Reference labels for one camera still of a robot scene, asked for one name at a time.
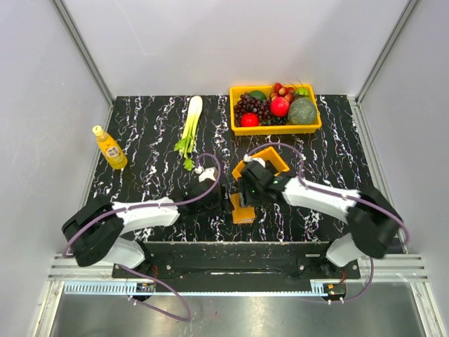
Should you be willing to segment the orange leather card holder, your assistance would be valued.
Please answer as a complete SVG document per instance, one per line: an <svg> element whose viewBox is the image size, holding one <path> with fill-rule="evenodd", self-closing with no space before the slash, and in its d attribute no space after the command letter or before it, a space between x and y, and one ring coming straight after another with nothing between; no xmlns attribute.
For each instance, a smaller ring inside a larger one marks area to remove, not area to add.
<svg viewBox="0 0 449 337"><path fill-rule="evenodd" d="M236 225L252 224L256 218L255 208L250 206L242 206L239 193L230 195L232 204L232 222Z"/></svg>

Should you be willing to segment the small yellow plastic bin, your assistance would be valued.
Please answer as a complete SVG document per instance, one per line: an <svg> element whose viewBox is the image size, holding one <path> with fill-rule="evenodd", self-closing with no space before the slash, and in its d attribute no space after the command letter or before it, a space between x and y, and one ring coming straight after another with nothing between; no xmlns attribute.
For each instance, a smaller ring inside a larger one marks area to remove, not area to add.
<svg viewBox="0 0 449 337"><path fill-rule="evenodd" d="M260 163L262 163L263 161L266 168L268 166L274 168L275 176L278 176L280 173L283 172L289 172L290 170L287 163L285 163L284 160L282 160L278 152L272 146L270 146L265 148L264 150L256 152L255 154L245 154L243 156L243 159L232 170L232 176L234 177L235 180L238 180L241 177L241 171L247 164L245 159L248 160L255 159Z"/></svg>

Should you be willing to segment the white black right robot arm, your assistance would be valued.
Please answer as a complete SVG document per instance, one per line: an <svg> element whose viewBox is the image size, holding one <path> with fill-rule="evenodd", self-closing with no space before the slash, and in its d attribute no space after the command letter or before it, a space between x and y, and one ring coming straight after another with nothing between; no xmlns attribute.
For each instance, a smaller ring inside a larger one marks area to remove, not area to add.
<svg viewBox="0 0 449 337"><path fill-rule="evenodd" d="M282 172L277 176L266 161L246 155L240 171L239 192L244 206L267 203L308 208L336 218L349 232L334 240L319 261L324 276L338 276L344 267L362 256L384 258L401 228L401 217L376 188L364 192L312 183Z"/></svg>

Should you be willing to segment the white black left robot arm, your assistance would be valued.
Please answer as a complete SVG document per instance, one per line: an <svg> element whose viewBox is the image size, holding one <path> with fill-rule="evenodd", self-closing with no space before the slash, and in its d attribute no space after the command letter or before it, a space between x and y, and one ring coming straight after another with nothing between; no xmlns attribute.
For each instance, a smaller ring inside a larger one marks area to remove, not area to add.
<svg viewBox="0 0 449 337"><path fill-rule="evenodd" d="M220 170L198 168L195 173L186 190L158 200L123 203L95 197L62 226L68 244L64 256L73 257L80 267L105 261L125 265L136 277L147 276L152 269L148 250L123 238L125 234L222 210Z"/></svg>

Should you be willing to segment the green white celery stalk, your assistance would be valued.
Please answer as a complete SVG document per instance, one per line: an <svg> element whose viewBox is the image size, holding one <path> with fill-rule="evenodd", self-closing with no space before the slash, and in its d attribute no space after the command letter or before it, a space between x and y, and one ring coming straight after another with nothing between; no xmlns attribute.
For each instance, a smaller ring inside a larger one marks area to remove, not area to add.
<svg viewBox="0 0 449 337"><path fill-rule="evenodd" d="M175 144L174 150L184 158L183 167L187 171L191 171L194 167L194 162L191 159L196 142L196 132L203 109L203 100L201 96L194 96L189 101L187 117L185 121L184 131L181 139Z"/></svg>

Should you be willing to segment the red apple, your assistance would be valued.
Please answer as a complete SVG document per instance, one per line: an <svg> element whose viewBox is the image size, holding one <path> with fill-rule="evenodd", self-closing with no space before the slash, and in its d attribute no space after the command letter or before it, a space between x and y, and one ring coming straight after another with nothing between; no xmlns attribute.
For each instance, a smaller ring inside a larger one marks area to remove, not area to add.
<svg viewBox="0 0 449 337"><path fill-rule="evenodd" d="M259 117L257 113L245 113L241 116L240 127L257 127L259 126Z"/></svg>

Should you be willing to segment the dark blueberry cluster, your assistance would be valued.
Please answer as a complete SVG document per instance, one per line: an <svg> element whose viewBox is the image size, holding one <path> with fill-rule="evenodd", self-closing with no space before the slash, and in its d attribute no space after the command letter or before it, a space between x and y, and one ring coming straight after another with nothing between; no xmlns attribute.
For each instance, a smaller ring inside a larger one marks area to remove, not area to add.
<svg viewBox="0 0 449 337"><path fill-rule="evenodd" d="M269 119L264 119L260 125L261 126L284 126L287 124L286 117L272 117Z"/></svg>

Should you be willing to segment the red pomegranate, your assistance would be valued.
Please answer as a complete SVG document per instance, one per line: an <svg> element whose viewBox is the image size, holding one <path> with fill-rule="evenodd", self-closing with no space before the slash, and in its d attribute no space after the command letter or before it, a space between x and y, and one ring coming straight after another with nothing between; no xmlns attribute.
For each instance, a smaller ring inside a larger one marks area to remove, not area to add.
<svg viewBox="0 0 449 337"><path fill-rule="evenodd" d="M277 97L270 104L270 111L276 117L285 117L289 108L290 103L284 97Z"/></svg>

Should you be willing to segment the purple grape bunch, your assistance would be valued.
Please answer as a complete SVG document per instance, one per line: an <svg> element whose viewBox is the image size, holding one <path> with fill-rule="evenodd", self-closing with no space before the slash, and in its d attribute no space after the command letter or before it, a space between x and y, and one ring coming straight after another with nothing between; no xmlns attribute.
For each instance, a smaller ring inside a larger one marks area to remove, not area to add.
<svg viewBox="0 0 449 337"><path fill-rule="evenodd" d="M249 96L249 93L244 93L240 95L240 99L234 104L234 118L236 122L240 125L241 116L245 113L257 113L260 123L264 119L272 118L270 111L270 100L266 99L259 101Z"/></svg>

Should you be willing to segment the green netted melon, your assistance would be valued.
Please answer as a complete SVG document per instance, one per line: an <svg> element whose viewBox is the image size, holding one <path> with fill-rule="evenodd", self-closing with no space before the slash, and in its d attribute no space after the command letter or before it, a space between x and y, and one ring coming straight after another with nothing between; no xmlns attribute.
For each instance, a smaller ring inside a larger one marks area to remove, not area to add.
<svg viewBox="0 0 449 337"><path fill-rule="evenodd" d="M291 124L312 124L317 117L314 103L307 98L294 100L288 110L288 121Z"/></svg>

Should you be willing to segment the green lime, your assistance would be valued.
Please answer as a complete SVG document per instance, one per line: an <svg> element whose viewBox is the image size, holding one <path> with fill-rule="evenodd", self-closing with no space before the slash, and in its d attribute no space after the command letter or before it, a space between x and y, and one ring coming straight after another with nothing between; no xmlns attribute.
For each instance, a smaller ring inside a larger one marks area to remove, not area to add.
<svg viewBox="0 0 449 337"><path fill-rule="evenodd" d="M262 91L259 91L259 90L251 91L249 93L249 96L254 99L258 99L259 101L263 101L263 100L267 99L266 95Z"/></svg>

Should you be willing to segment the yellow fruit tray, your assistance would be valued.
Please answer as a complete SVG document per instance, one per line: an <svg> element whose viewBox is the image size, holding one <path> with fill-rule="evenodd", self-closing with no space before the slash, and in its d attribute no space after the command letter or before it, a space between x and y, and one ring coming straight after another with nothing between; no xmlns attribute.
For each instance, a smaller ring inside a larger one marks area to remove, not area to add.
<svg viewBox="0 0 449 337"><path fill-rule="evenodd" d="M322 121L314 90L310 84L300 84L302 92L306 94L306 99L314 106L316 118L308 124L291 124L280 126L237 126L237 119L234 114L234 106L237 104L240 95L246 91L259 90L265 95L271 94L273 88L271 86L232 86L229 90L229 101L231 104L231 128L236 136L255 136L255 135L280 135L280 134L311 134L322 127Z"/></svg>

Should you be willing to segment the red cherry cluster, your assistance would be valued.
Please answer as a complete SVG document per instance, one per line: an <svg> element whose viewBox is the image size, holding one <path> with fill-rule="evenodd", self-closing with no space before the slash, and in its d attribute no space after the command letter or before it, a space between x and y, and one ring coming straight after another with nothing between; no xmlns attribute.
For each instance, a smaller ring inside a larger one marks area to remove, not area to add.
<svg viewBox="0 0 449 337"><path fill-rule="evenodd" d="M280 83L275 83L273 85L273 91L269 96L269 99L273 101L274 99L281 97L285 98L289 103L294 101L295 88L292 86L283 86Z"/></svg>

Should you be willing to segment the green apple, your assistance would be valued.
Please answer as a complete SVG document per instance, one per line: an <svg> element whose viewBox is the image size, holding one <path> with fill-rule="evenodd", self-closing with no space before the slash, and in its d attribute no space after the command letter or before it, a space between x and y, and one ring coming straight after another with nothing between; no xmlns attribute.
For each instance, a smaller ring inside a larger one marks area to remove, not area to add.
<svg viewBox="0 0 449 337"><path fill-rule="evenodd" d="M295 98L308 98L310 96L310 92L307 88L302 86L296 88L293 95Z"/></svg>

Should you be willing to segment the yellow juice bottle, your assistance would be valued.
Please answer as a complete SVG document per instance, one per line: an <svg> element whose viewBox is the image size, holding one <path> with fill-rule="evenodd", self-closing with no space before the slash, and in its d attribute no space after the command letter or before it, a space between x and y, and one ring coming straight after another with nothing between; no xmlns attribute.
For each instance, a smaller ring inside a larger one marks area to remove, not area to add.
<svg viewBox="0 0 449 337"><path fill-rule="evenodd" d="M124 169L128 163L124 151L119 144L101 126L92 129L96 142L107 163L116 170Z"/></svg>

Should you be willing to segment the aluminium rail frame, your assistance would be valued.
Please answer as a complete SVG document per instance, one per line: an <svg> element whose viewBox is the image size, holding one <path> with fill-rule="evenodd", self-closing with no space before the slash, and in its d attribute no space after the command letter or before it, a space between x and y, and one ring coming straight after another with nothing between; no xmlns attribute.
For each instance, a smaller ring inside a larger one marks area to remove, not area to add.
<svg viewBox="0 0 449 337"><path fill-rule="evenodd" d="M145 245L124 238L125 233L147 227L168 227L191 214L223 212L229 199L220 185L221 167L195 167L194 184L177 197L138 203L120 203L96 197L63 226L67 240L65 258L80 267L101 261L114 263L130 273L151 262ZM246 206L258 202L305 207L332 216L349 226L349 233L328 247L325 260L334 267L367 256L384 257L397 232L405 224L377 189L343 190L305 180L301 173L272 173L267 160L249 152L239 177L239 196Z"/></svg>

